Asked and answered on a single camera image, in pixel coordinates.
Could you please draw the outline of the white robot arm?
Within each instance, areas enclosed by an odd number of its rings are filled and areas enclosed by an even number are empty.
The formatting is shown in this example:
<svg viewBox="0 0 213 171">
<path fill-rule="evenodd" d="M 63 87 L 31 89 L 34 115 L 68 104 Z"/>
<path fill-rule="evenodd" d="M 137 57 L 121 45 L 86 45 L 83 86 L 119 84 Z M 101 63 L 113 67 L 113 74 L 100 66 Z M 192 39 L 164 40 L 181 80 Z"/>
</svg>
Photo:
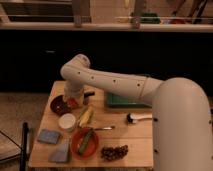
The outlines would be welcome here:
<svg viewBox="0 0 213 171">
<path fill-rule="evenodd" d="M 152 108 L 154 171 L 213 171 L 211 107 L 196 82 L 93 70 L 83 54 L 60 74 L 66 97 L 79 98 L 90 85 Z"/>
</svg>

